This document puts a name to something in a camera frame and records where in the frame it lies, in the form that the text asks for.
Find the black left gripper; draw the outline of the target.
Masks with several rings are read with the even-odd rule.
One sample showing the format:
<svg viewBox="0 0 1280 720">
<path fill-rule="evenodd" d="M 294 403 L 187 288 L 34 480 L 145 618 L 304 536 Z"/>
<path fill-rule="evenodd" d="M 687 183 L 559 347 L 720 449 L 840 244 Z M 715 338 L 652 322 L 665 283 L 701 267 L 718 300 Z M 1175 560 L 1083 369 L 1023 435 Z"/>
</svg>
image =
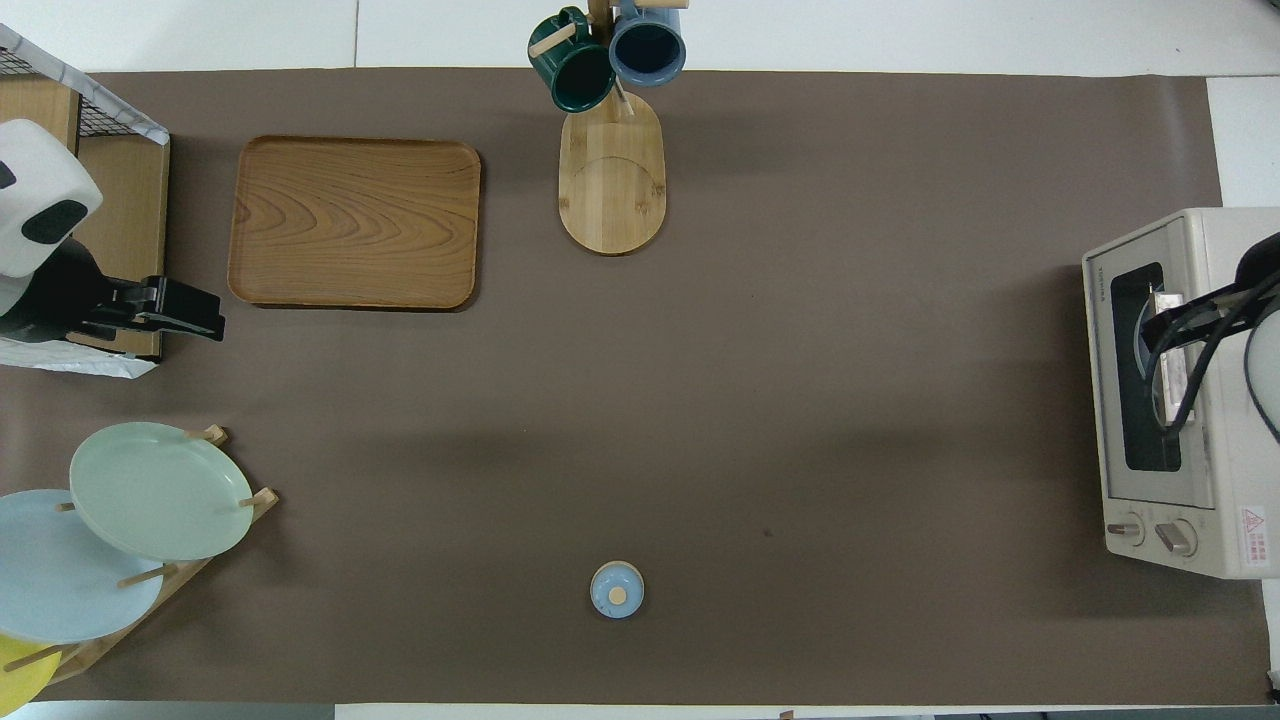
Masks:
<svg viewBox="0 0 1280 720">
<path fill-rule="evenodd" d="M 90 318 L 111 299 L 124 318 Z M 165 275 L 113 279 L 91 251 L 65 240 L 35 273 L 1 278 L 1 337 L 22 343 L 64 340 L 69 333 L 113 341 L 122 331 L 179 333 L 221 342 L 227 319 L 221 300 Z"/>
</svg>

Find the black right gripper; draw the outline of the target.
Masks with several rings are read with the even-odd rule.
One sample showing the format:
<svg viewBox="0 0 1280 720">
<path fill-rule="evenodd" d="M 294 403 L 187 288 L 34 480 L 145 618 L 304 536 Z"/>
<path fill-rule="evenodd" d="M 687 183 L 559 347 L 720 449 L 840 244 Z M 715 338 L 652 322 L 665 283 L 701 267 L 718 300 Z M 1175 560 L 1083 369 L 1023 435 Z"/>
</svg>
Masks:
<svg viewBox="0 0 1280 720">
<path fill-rule="evenodd" d="M 1221 341 L 1251 329 L 1257 318 L 1260 291 L 1267 297 L 1277 291 L 1279 233 L 1249 247 L 1238 263 L 1238 286 L 1229 284 L 1187 304 L 1165 309 L 1140 323 L 1140 338 L 1147 350 L 1179 348 L 1204 342 L 1187 380 L 1178 414 L 1164 432 L 1180 432 L 1190 419 L 1204 375 Z"/>
</svg>

